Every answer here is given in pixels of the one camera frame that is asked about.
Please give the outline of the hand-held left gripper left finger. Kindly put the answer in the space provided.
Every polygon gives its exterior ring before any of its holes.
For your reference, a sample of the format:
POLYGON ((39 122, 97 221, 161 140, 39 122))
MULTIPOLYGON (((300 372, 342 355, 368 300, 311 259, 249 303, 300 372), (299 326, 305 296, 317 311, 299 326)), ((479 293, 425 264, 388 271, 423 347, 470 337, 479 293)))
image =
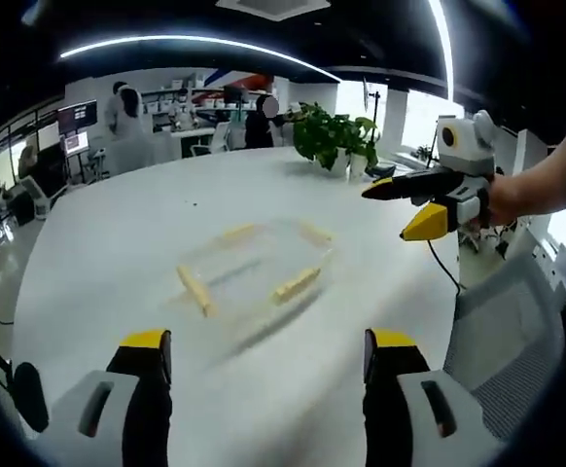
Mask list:
POLYGON ((44 453, 52 466, 166 466, 170 390, 171 332, 131 334, 55 401, 44 453))

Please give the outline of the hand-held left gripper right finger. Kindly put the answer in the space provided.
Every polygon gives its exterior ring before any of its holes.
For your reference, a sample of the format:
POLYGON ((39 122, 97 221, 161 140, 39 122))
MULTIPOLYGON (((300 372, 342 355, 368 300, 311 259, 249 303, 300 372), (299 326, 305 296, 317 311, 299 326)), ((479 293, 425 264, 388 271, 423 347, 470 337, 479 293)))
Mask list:
POLYGON ((403 333, 365 331, 364 385, 368 466, 486 466, 502 449, 478 401, 403 333))

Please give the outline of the person's right hand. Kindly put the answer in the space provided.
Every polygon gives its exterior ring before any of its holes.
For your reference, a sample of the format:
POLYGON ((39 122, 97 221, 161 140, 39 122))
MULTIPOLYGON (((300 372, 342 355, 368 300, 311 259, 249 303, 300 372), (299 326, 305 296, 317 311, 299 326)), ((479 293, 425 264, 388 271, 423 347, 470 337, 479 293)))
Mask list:
POLYGON ((504 226, 524 214, 518 176, 499 173, 487 177, 488 220, 491 225, 504 226))

